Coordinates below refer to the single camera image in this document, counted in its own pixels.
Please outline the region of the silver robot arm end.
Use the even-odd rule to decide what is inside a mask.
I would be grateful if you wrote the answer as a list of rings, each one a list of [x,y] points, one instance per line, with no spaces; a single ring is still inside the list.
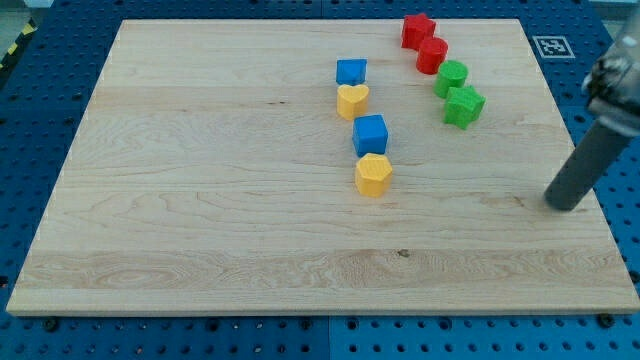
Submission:
[[[597,119],[627,137],[639,135],[639,6],[583,82],[587,108]]]

